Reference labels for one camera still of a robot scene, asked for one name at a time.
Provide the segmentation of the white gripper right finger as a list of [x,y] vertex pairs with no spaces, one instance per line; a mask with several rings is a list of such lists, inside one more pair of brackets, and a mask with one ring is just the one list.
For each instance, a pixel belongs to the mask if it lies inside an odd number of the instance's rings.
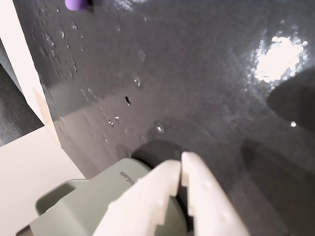
[[194,235],[248,236],[247,227],[202,158],[185,151],[181,162],[181,185],[187,188]]

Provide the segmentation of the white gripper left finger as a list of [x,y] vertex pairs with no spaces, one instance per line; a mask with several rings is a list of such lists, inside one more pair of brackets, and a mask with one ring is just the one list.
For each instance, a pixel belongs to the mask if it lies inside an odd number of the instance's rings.
[[167,160],[112,201],[95,236],[180,236],[182,210],[170,205],[176,197],[181,163]]

